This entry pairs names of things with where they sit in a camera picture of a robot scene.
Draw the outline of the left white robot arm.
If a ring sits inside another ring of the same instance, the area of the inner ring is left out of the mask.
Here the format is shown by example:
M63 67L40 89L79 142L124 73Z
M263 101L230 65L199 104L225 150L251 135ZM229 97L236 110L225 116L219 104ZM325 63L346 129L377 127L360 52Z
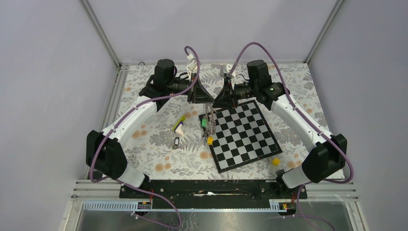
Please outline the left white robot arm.
M128 163L123 146L170 98L191 93L199 82L200 67L200 61L192 58L186 66L187 79L180 79L172 60L159 60L132 106L102 131L92 130L87 135L86 164L93 183L99 182L94 178L94 171L98 171L106 178L131 185L131 192L138 198L149 193L146 175Z

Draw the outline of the yellow key tag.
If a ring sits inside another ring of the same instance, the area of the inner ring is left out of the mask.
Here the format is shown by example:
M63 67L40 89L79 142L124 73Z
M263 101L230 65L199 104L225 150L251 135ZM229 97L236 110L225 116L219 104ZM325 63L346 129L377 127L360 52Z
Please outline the yellow key tag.
M207 144L210 145L210 146L213 145L213 138L212 138L212 137L208 137L206 142L207 142Z

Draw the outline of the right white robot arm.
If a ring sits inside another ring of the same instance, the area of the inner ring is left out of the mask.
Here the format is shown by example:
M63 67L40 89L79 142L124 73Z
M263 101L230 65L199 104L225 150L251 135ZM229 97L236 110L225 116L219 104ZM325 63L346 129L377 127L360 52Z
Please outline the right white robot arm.
M247 63L249 80L236 83L236 65L224 64L220 73L224 78L221 92L215 99L215 108L233 108L238 100L255 97L267 109L279 116L300 138L309 152L301 166L277 178L276 192L288 198L295 187L319 183L348 164L347 140L342 134L333 135L323 129L295 101L283 80L273 82L268 66L263 60Z

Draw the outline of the metal keyring disc with rings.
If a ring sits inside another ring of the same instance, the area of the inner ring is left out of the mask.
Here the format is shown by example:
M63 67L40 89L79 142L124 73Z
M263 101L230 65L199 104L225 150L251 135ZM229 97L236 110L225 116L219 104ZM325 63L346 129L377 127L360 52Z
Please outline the metal keyring disc with rings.
M207 126L204 128L203 136L207 139L215 134L216 122L215 122L215 111L211 103L204 104L203 118L207 120Z

